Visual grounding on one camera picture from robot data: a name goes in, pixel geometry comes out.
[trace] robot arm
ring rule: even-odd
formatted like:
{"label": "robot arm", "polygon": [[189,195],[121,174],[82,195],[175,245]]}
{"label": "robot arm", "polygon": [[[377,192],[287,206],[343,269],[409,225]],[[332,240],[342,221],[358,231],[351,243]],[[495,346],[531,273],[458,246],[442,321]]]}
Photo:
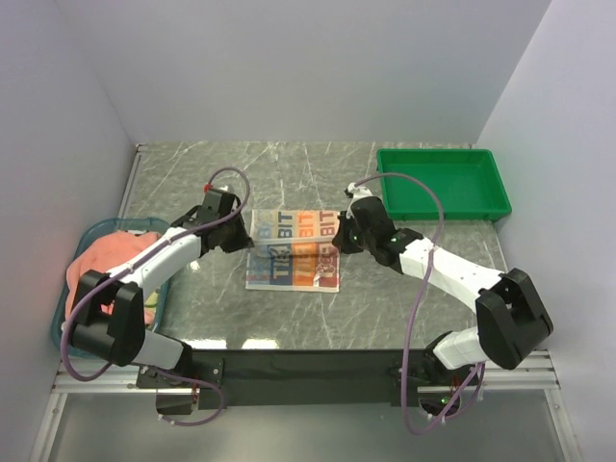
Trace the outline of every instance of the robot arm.
{"label": "robot arm", "polygon": [[[339,215],[333,244],[343,253],[368,250],[377,263],[423,278],[430,239],[410,229],[396,229],[381,200],[365,187],[349,185],[348,209]],[[553,331],[552,321],[530,278],[519,269],[501,273],[436,247],[429,282],[454,296],[477,316],[477,327],[437,339],[426,354],[447,370],[494,361],[515,369]]]}
{"label": "robot arm", "polygon": [[[381,200],[367,188],[350,185],[347,195],[350,205],[340,213],[340,226],[333,244],[342,253],[367,250],[380,265],[401,274],[424,277],[432,242],[413,230],[397,229]],[[119,366],[142,364],[193,376],[193,356],[199,352],[195,353],[179,340],[146,330],[143,301],[175,272],[216,246],[225,252],[252,246],[241,215],[206,231],[173,239],[187,229],[231,214],[238,201],[231,192],[211,188],[206,191],[202,205],[176,220],[145,252],[108,273],[84,274],[75,302],[114,274],[133,267],[152,248],[164,241],[171,243],[146,264],[94,296],[75,319],[72,332],[68,333],[70,344]],[[503,274],[439,247],[434,251],[433,264],[430,283],[474,311],[477,327],[446,333],[436,339],[423,352],[423,360],[416,363],[423,363],[424,372],[437,372],[419,375],[437,375],[442,379],[462,366],[487,359],[504,369],[515,369],[552,333],[550,317],[523,271],[514,269]],[[114,303],[112,314],[103,313],[100,305],[111,302]],[[299,352],[297,356],[308,357],[306,354]],[[341,359],[341,364],[347,364],[347,360]]]}
{"label": "robot arm", "polygon": [[[207,231],[173,239],[187,229],[229,215],[237,203],[239,198],[233,193],[209,188],[201,205],[191,208],[172,223],[159,241],[135,258],[107,273],[86,272],[77,286],[75,303],[106,279],[127,268],[131,269],[154,248],[169,243],[147,263],[119,279],[84,307],[73,324],[70,344],[119,366],[143,364],[191,375],[192,348],[145,329],[143,301],[178,270],[215,247],[220,246],[230,253],[253,245],[241,215]],[[111,302],[114,303],[114,311],[107,315],[100,310],[100,305]]]}

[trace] folded cloth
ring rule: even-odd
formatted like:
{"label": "folded cloth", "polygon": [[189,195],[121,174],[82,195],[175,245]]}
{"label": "folded cloth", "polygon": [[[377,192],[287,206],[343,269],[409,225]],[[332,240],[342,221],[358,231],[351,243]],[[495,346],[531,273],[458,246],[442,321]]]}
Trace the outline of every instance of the folded cloth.
{"label": "folded cloth", "polygon": [[[143,250],[150,247],[161,235],[158,233],[145,233],[135,236],[126,231],[116,231],[102,238],[98,238],[86,249],[66,270],[66,283],[68,284],[68,297],[64,308],[65,319],[68,319],[73,309],[73,300],[79,278],[89,270],[107,272],[111,268],[128,262],[131,258],[139,255]],[[104,313],[111,314],[114,306],[101,306]],[[154,321],[156,310],[146,309],[144,312],[145,324]]]}

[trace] pink cloth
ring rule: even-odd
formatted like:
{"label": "pink cloth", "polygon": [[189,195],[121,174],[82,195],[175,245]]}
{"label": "pink cloth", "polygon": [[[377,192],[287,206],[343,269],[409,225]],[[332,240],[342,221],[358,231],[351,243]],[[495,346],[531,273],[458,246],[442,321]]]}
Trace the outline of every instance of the pink cloth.
{"label": "pink cloth", "polygon": [[[66,270],[68,297],[66,298],[64,310],[65,319],[68,319],[73,308],[75,291],[82,274],[88,270],[107,272],[111,268],[122,265],[150,247],[160,237],[158,233],[145,233],[141,236],[135,236],[125,231],[116,231],[94,241]],[[103,312],[108,314],[111,314],[114,309],[113,305],[102,306],[101,308]],[[154,321],[154,313],[151,310],[144,310],[143,312],[145,323],[152,323]]]}

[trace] green tray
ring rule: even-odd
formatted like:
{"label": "green tray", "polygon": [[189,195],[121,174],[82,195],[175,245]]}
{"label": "green tray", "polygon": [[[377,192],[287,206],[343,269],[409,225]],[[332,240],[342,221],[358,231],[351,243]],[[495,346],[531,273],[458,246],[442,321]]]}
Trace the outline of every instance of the green tray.
{"label": "green tray", "polygon": [[[446,219],[490,219],[511,213],[492,152],[485,149],[379,149],[380,172],[406,173],[424,182],[443,204]],[[437,219],[434,202],[402,178],[381,178],[392,219]]]}

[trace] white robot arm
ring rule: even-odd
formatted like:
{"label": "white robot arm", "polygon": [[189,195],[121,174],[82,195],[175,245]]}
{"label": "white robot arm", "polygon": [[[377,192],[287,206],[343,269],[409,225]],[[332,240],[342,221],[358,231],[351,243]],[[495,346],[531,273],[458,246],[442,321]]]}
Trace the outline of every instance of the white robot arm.
{"label": "white robot arm", "polygon": [[[396,229],[381,200],[350,184],[350,204],[339,216],[334,245],[343,253],[368,250],[386,267],[423,278],[432,241],[410,229]],[[515,369],[553,331],[530,278],[519,269],[503,274],[436,246],[430,284],[452,295],[477,315],[477,326],[451,332],[430,346],[447,370],[487,360]]]}

